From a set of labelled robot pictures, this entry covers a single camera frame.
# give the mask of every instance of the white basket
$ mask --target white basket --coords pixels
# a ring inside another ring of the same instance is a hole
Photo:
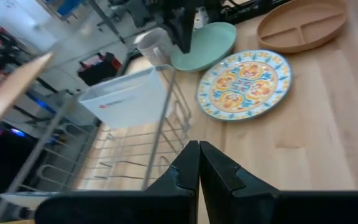
[[[79,102],[110,128],[126,128],[158,121],[166,96],[162,77],[152,67],[92,86]]]

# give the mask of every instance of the light green plate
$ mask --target light green plate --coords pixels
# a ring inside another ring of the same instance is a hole
[[[226,22],[215,22],[193,31],[190,53],[173,49],[172,65],[185,72],[197,72],[218,63],[232,49],[236,28]]]

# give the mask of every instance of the wooden surface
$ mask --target wooden surface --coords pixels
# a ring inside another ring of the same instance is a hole
[[[52,58],[52,53],[17,68],[0,86],[0,120],[16,99],[33,83]]]
[[[193,113],[190,139],[209,141],[278,189],[358,189],[358,1],[347,2],[350,21],[337,39],[284,55],[293,85],[277,107],[258,118],[238,123],[210,118],[195,98],[202,73],[179,73]],[[258,49],[256,28],[262,19],[237,25],[235,52]],[[138,58],[128,72],[149,66]],[[203,202],[199,215],[200,223],[208,222]]]

